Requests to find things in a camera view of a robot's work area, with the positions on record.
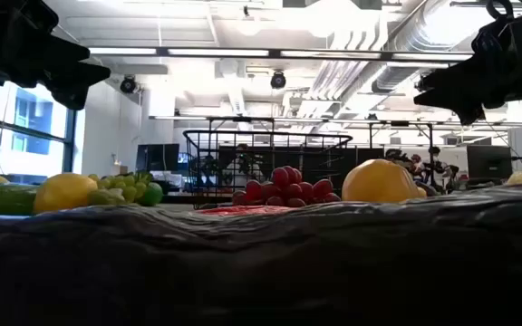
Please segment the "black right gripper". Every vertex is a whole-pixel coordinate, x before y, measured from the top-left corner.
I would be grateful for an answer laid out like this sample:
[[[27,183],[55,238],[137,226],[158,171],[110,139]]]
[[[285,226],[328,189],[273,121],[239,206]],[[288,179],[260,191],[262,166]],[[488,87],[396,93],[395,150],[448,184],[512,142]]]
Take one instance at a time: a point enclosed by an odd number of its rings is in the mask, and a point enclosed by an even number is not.
[[[498,108],[509,101],[522,101],[522,19],[498,18],[481,27],[472,49],[483,65],[482,103],[464,93],[434,89],[462,80],[473,57],[470,53],[442,55],[444,66],[420,76],[418,90],[425,92],[417,95],[414,103],[450,110],[462,126],[468,126],[485,119],[482,105]]]

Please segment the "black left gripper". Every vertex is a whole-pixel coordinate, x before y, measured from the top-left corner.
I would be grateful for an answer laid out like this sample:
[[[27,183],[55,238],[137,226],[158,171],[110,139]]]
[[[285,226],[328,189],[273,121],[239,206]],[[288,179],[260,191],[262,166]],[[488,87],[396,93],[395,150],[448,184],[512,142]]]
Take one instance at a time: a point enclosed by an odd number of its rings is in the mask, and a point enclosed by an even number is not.
[[[111,76],[107,67],[79,62],[90,50],[52,36],[57,13],[43,0],[0,0],[0,85],[45,85],[69,110],[83,110],[88,90]],[[67,64],[49,70],[49,66]]]

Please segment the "large orange mango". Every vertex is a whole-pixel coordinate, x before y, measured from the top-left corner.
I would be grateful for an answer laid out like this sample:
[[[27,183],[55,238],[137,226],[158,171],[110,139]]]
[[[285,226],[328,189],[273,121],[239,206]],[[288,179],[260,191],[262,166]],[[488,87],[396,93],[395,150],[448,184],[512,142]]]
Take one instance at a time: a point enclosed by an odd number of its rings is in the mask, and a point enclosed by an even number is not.
[[[405,168],[381,158],[353,168],[342,186],[342,201],[400,203],[422,197],[425,195]]]

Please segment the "green grape bunch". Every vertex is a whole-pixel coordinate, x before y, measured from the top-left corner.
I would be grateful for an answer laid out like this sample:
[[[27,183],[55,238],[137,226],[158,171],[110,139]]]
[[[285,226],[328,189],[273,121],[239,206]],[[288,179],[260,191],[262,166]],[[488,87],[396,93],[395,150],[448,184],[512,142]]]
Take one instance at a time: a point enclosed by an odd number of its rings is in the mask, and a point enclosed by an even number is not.
[[[89,206],[137,204],[153,176],[146,171],[130,172],[126,175],[98,177],[89,175],[98,189],[88,195]]]

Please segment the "green lime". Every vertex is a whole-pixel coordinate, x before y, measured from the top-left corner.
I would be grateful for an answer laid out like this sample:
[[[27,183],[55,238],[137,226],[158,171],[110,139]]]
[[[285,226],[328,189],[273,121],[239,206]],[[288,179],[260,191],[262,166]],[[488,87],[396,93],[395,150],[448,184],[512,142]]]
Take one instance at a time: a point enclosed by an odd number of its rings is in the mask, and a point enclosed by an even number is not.
[[[155,206],[161,202],[163,196],[162,187],[158,183],[151,182],[147,185],[138,203],[142,206]]]

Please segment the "red grape bunch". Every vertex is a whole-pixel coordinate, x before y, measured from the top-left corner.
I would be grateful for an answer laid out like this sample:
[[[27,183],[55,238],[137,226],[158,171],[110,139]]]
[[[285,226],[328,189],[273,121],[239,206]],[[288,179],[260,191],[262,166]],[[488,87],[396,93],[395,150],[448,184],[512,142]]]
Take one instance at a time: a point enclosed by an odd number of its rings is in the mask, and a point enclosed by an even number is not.
[[[274,168],[269,177],[249,181],[245,187],[229,187],[223,179],[223,187],[231,191],[235,206],[301,207],[341,200],[331,180],[307,182],[301,171],[291,166]]]

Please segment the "person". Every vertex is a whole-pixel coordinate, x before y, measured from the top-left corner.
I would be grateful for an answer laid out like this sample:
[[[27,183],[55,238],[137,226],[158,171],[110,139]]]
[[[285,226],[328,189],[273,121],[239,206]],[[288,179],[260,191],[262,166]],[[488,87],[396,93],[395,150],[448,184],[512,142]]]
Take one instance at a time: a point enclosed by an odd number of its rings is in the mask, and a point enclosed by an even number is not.
[[[429,148],[429,154],[430,154],[430,167],[433,172],[433,177],[435,180],[438,180],[439,178],[443,177],[443,174],[445,172],[445,164],[440,161],[439,155],[440,155],[440,149],[438,147],[431,147]]]
[[[384,158],[399,165],[410,162],[407,154],[403,153],[400,149],[387,149]]]
[[[261,182],[263,173],[247,144],[236,147],[236,156],[223,170],[224,182],[229,187],[245,187],[249,181]]]

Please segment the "large window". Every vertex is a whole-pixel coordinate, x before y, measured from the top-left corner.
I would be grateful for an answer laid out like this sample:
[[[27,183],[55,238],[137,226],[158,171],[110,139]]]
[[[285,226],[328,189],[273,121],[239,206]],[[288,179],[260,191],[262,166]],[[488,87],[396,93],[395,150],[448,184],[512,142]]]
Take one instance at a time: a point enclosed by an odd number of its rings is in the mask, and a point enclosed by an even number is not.
[[[38,185],[72,172],[76,118],[43,86],[0,86],[0,176]]]

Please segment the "black monitor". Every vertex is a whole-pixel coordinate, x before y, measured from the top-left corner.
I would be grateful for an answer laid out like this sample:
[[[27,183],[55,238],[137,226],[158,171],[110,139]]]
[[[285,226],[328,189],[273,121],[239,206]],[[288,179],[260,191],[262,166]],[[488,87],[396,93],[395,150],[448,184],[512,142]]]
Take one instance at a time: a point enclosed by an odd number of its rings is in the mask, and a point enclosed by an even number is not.
[[[179,144],[139,145],[136,169],[141,171],[175,171],[178,169]]]
[[[467,159],[470,178],[506,179],[512,174],[509,147],[467,146]]]

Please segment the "long linear ceiling light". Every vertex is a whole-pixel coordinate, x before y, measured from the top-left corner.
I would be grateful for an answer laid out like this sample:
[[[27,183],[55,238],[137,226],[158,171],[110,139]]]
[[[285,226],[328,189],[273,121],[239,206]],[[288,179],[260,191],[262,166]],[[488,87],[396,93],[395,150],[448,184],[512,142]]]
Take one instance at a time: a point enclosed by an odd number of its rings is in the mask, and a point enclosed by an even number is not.
[[[194,59],[267,59],[363,62],[454,63],[469,59],[472,53],[391,52],[374,50],[224,48],[224,47],[90,47],[94,56],[159,57]]]
[[[149,116],[150,120],[173,120],[173,121],[207,121],[207,117],[216,116]],[[337,124],[366,124],[367,120],[372,119],[326,119],[326,118],[274,118],[275,123],[288,123],[288,124],[325,124],[325,123],[337,123]],[[522,122],[514,121],[486,121],[479,120],[468,126],[462,126],[459,121],[452,120],[421,120],[423,122],[430,122],[433,125],[438,126],[449,126],[449,127],[522,127]]]

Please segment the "red orange carrot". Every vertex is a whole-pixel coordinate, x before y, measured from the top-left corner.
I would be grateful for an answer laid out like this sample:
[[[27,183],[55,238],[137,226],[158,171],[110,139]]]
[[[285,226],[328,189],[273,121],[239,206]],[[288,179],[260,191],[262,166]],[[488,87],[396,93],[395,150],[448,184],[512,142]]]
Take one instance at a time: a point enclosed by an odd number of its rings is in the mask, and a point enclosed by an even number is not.
[[[198,213],[213,216],[245,216],[277,214],[290,210],[291,207],[286,206],[221,206],[217,208],[198,210]]]

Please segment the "silver ventilation duct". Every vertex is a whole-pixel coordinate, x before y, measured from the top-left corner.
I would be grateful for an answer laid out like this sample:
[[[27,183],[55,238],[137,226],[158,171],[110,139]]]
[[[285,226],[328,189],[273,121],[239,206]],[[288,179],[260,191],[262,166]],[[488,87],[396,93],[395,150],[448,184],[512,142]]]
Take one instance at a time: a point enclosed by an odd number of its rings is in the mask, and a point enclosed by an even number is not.
[[[413,15],[384,45],[390,52],[445,52],[468,35],[462,19],[462,7],[454,7],[454,0],[422,0]]]

